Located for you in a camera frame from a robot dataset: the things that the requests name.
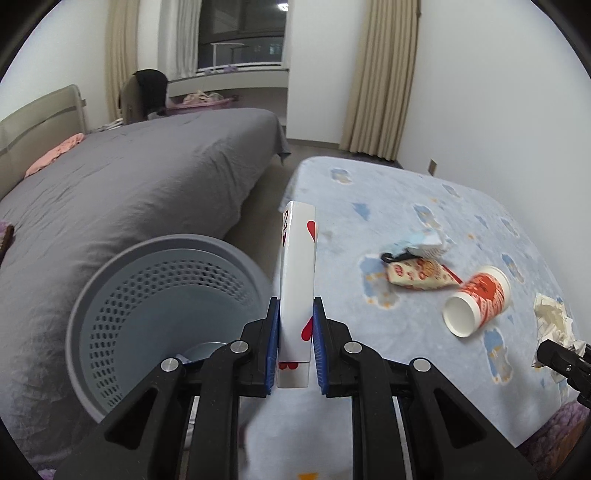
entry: gray bed sheet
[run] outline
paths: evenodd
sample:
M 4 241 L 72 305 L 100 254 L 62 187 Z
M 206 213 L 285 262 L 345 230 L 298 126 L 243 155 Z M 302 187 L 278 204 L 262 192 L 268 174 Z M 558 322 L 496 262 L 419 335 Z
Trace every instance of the gray bed sheet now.
M 16 227 L 0 268 L 0 416 L 34 466 L 55 468 L 95 425 L 64 357 L 87 280 L 156 236 L 223 237 L 272 156 L 288 153 L 271 112 L 189 113 L 91 134 L 0 201 Z

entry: light blue bedspread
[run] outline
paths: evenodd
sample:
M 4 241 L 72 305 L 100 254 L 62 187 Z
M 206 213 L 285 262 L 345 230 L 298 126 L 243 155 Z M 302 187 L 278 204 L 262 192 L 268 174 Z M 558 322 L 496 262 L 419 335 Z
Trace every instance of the light blue bedspread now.
M 315 295 L 355 340 L 398 362 L 430 359 L 515 446 L 566 400 L 566 383 L 530 366 L 535 295 L 559 299 L 560 288 L 534 244 L 491 197 L 388 166 L 316 157 L 298 168 L 280 208 L 289 200 L 316 206 Z M 511 282 L 513 305 L 470 338 L 455 337 L 441 317 L 453 289 L 411 291 L 383 275 L 380 254 L 425 227 L 447 236 L 452 247 L 443 263 L 460 278 L 490 264 Z M 306 472 L 349 478 L 351 438 L 350 401 L 323 398 L 312 367 L 310 388 L 275 390 L 248 427 L 249 478 Z

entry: laundry basket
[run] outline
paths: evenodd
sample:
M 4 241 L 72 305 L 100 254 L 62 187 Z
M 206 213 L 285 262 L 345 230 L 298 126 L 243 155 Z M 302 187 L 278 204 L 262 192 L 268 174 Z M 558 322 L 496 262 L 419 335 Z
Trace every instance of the laundry basket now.
M 101 421 L 158 363 L 195 361 L 266 314 L 271 286 L 244 253 L 201 235 L 163 236 L 107 262 L 68 324 L 66 362 L 88 413 Z

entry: crumpled tissue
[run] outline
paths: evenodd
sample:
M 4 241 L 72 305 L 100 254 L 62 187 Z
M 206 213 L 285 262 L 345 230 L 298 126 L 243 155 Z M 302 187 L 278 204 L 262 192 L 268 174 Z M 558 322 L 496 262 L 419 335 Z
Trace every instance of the crumpled tissue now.
M 534 300 L 534 312 L 538 319 L 538 347 L 545 340 L 552 340 L 564 348 L 573 350 L 577 355 L 583 356 L 587 344 L 582 340 L 575 340 L 573 320 L 567 317 L 564 303 L 538 293 Z M 537 368 L 544 366 L 543 363 L 538 362 L 537 353 L 534 354 L 531 366 Z M 554 370 L 550 375 L 556 383 L 565 379 Z
M 434 228 L 425 228 L 419 232 L 413 232 L 404 241 L 395 244 L 392 256 L 396 257 L 405 251 L 421 258 L 436 260 L 446 253 L 451 244 L 445 240 L 444 234 Z

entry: red printed paper cup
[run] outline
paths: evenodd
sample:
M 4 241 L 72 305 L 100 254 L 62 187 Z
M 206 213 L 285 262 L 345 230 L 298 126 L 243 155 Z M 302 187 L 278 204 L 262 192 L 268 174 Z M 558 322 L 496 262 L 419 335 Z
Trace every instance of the red printed paper cup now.
M 498 268 L 487 265 L 447 299 L 443 320 L 454 335 L 467 337 L 504 312 L 510 301 L 509 279 Z

